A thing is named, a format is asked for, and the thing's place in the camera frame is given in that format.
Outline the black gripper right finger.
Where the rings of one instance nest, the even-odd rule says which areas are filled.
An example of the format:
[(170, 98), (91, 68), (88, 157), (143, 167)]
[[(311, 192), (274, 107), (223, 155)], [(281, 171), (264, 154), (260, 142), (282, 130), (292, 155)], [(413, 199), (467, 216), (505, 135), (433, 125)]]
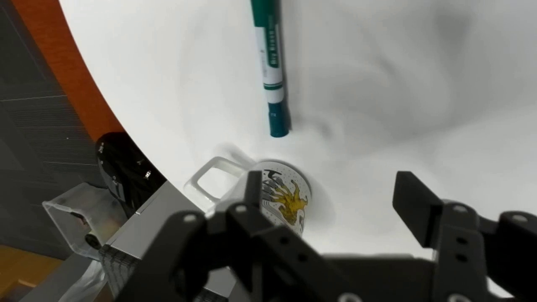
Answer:
[(423, 248), (433, 248), (443, 201), (411, 171), (398, 171), (393, 207)]

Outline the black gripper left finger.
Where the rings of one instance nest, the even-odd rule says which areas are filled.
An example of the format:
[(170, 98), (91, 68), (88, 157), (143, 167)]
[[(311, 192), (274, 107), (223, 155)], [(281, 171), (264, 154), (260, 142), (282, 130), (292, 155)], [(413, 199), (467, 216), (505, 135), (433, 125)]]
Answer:
[(262, 194), (262, 172), (250, 171), (247, 176), (247, 186), (244, 194), (244, 204), (247, 209), (259, 212), (260, 211), (260, 194)]

